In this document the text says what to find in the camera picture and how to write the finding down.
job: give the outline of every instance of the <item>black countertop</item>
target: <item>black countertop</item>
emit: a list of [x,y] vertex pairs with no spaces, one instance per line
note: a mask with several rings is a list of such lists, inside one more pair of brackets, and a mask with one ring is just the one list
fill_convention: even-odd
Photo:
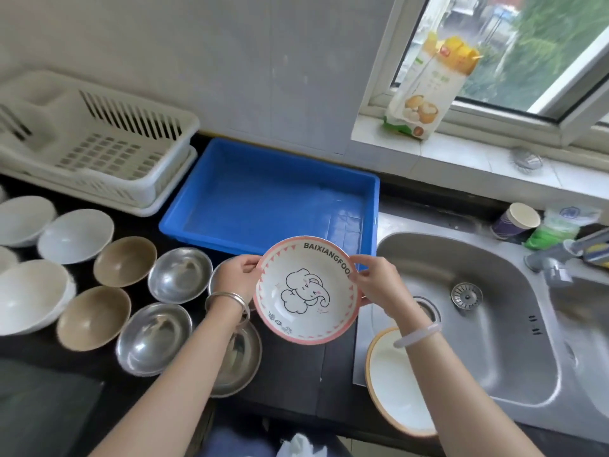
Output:
[[[196,135],[192,144],[199,152],[204,150],[209,138]],[[99,208],[114,219],[115,239],[138,235],[149,238],[159,255],[182,245],[164,236],[158,224],[173,196],[156,215],[137,218],[126,213],[99,207],[89,202],[48,191],[6,176],[0,176],[0,184],[11,197],[41,195],[50,199],[59,214],[79,208]],[[392,195],[407,193],[403,189]],[[437,190],[431,188],[428,195],[421,191],[408,195],[410,199],[437,199]],[[38,258],[34,247],[17,250],[23,260]],[[230,255],[205,249],[214,266]],[[97,285],[93,278],[93,263],[86,262],[67,267],[75,277],[82,292]],[[126,288],[132,299],[133,312],[154,302],[146,282]],[[206,293],[184,304],[184,308],[200,323],[205,311]],[[352,326],[340,338],[317,346],[296,345],[275,336],[256,315],[252,321],[263,341],[263,359],[252,383],[232,398],[219,401],[219,407],[278,418],[309,427],[331,430],[347,438],[375,442],[397,447],[412,453],[441,456],[442,448],[437,439],[409,438],[392,428],[378,413],[368,391],[352,384],[353,357],[356,327]],[[129,408],[141,397],[155,378],[138,378],[123,372],[114,356],[114,343],[87,353],[73,353],[64,349],[56,340],[55,326],[23,336],[0,338],[0,357],[21,360],[42,368],[85,375],[104,383],[102,397],[72,449],[71,455],[85,456],[108,433]],[[609,456],[609,446],[564,434],[521,426],[537,446],[548,456]]]

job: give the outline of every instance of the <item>hand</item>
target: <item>hand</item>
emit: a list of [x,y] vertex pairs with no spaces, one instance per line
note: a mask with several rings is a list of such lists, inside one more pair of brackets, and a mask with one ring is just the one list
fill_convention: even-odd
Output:
[[371,301],[382,307],[391,317],[405,305],[416,305],[410,291],[402,282],[398,270],[385,258],[370,255],[351,255],[353,262],[363,264],[368,269],[352,273],[349,279],[357,284],[365,297],[362,305]]
[[256,268],[261,258],[259,255],[240,255],[222,263],[214,277],[214,291],[237,294],[249,303],[263,273],[262,269]]

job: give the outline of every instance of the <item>silver bangle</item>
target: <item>silver bangle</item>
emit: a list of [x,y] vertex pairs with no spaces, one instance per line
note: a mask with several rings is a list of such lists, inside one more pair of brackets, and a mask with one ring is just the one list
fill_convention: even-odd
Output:
[[427,338],[430,335],[439,332],[442,329],[441,322],[435,322],[431,324],[429,327],[420,328],[419,330],[415,330],[412,333],[400,338],[395,343],[393,343],[394,348],[406,348],[410,345],[414,345],[417,342],[420,342],[423,338]]
[[205,311],[209,311],[209,300],[215,297],[229,297],[238,302],[243,307],[243,318],[239,322],[239,325],[244,324],[246,321],[250,320],[250,306],[246,303],[246,301],[241,298],[240,295],[232,293],[232,292],[213,292],[210,296],[205,299]]

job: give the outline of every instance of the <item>pink-rimmed bowl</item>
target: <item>pink-rimmed bowl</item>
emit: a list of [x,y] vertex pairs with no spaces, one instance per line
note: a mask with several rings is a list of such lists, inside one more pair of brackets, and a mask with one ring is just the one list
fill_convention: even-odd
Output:
[[362,300],[348,279],[349,256],[325,239],[298,236],[279,242],[258,267],[254,303],[264,323],[293,343],[319,345],[339,337],[355,321]]

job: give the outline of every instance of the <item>floor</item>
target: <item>floor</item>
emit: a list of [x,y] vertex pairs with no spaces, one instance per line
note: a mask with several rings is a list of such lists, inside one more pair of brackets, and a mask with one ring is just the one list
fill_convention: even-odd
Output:
[[405,450],[392,449],[390,447],[378,446],[369,442],[347,439],[339,436],[342,444],[351,451],[353,457],[419,457]]

